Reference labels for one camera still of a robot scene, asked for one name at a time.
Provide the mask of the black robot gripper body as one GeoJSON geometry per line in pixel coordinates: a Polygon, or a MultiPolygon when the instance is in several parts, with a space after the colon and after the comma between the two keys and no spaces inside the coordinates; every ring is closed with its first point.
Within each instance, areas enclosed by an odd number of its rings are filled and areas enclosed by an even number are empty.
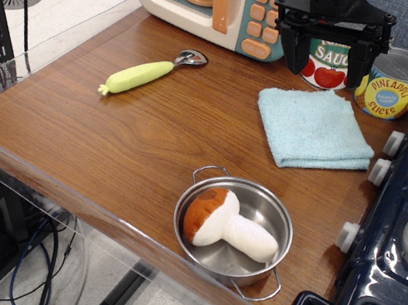
{"type": "Polygon", "coordinates": [[[276,29],[344,46],[392,48],[396,17],[367,0],[276,0],[276,29]]]}

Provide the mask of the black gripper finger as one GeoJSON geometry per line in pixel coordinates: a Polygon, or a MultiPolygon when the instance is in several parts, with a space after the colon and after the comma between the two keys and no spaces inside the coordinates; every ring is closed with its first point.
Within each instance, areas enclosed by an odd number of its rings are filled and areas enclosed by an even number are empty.
{"type": "Polygon", "coordinates": [[[279,26],[287,67],[294,75],[299,74],[308,64],[311,40],[298,27],[289,25],[285,20],[279,26]]]}
{"type": "Polygon", "coordinates": [[[358,88],[364,76],[368,75],[375,58],[378,56],[378,48],[368,41],[359,40],[348,53],[347,88],[358,88]]]}

